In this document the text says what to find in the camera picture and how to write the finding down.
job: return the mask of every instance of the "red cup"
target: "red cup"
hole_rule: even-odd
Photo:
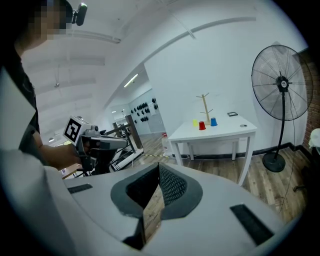
[[[205,130],[205,129],[206,129],[205,122],[204,121],[200,121],[199,122],[199,130],[202,131],[202,130]]]

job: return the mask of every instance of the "person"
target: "person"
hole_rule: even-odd
[[[35,89],[24,71],[21,56],[52,35],[58,34],[72,22],[73,9],[66,0],[36,0],[19,2],[12,6],[15,24],[6,31],[6,51],[3,67],[28,102],[35,108],[19,149],[38,158],[43,165],[58,170],[73,164],[81,164],[72,144],[51,147],[45,145],[40,136],[39,118]]]

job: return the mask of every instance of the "fan pole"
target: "fan pole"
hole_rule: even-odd
[[[277,159],[278,154],[279,154],[279,150],[280,150],[280,146],[281,146],[281,141],[282,141],[282,137],[284,135],[284,128],[285,128],[285,112],[286,112],[286,102],[285,102],[285,92],[282,92],[282,123],[281,123],[281,133],[280,133],[280,139],[279,139],[279,144],[278,147],[276,149],[275,155],[274,155],[274,159]]]

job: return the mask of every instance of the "ceiling light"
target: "ceiling light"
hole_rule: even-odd
[[[126,83],[126,85],[125,85],[124,87],[127,87],[128,85],[130,85],[130,84],[132,83],[132,81],[135,80],[135,78],[136,78],[137,76],[138,76],[138,74],[136,74],[134,77],[132,77],[132,78],[130,79],[130,81]]]

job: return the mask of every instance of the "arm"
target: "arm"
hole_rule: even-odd
[[[74,146],[72,144],[56,147],[44,145],[40,134],[37,131],[33,134],[33,137],[43,158],[51,167],[61,170],[63,168],[72,166],[73,164],[81,164],[81,160],[76,155]]]

